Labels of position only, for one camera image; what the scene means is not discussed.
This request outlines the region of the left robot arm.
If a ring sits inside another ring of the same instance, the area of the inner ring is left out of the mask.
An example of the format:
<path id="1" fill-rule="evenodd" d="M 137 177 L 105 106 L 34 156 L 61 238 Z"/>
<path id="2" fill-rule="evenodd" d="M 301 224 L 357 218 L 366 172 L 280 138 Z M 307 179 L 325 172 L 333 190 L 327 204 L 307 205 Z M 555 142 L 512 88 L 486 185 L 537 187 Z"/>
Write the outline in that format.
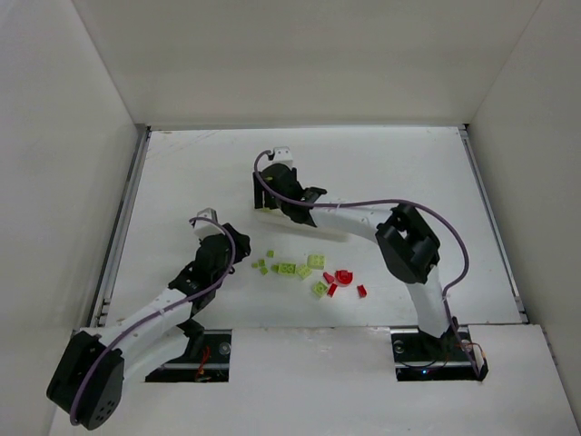
<path id="1" fill-rule="evenodd" d="M 214 298 L 234 264 L 251 254 L 251 238 L 231 224 L 207 222 L 194 259 L 151 302 L 129 318 L 99 332 L 72 335 L 46 389 L 47 398 L 66 412 L 73 426 L 93 431 L 119 406 L 127 370 L 144 354 L 162 364 L 154 345 L 175 332 L 182 346 L 203 336 L 194 316 Z"/>

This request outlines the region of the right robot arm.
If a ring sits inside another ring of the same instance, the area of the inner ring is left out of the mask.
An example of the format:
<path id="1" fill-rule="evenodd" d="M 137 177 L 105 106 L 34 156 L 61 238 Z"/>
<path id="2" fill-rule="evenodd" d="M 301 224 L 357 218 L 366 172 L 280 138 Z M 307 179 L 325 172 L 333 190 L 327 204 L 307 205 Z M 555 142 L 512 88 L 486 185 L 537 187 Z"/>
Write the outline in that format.
<path id="1" fill-rule="evenodd" d="M 388 271 L 409 291 L 419 331 L 437 339 L 450 334 L 452 321 L 438 275 L 440 241 L 420 215 L 420 204 L 344 202 L 322 188 L 302 187 L 297 170 L 283 163 L 254 170 L 253 182 L 257 209 L 279 210 L 293 223 L 376 243 Z"/>

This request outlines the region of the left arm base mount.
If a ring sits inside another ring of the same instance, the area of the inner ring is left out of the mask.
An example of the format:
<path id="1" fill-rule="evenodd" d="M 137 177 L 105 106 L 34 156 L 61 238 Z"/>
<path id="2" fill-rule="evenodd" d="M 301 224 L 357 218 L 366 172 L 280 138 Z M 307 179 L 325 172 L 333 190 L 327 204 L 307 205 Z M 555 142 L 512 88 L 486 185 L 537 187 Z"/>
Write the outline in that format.
<path id="1" fill-rule="evenodd" d="M 188 339 L 183 351 L 145 378 L 149 383 L 222 383 L 230 376 L 232 330 L 206 330 L 189 320 L 178 325 Z"/>

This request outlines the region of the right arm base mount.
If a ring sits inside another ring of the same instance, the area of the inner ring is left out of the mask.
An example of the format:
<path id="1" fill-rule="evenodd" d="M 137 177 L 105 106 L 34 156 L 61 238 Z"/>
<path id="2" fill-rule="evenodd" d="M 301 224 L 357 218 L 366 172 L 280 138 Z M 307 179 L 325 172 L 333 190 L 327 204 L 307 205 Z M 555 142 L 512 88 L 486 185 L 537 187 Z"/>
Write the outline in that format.
<path id="1" fill-rule="evenodd" d="M 461 341 L 452 331 L 437 339 L 417 329 L 392 330 L 391 348 L 398 382 L 482 382 L 488 375 L 487 358 L 460 327 Z"/>

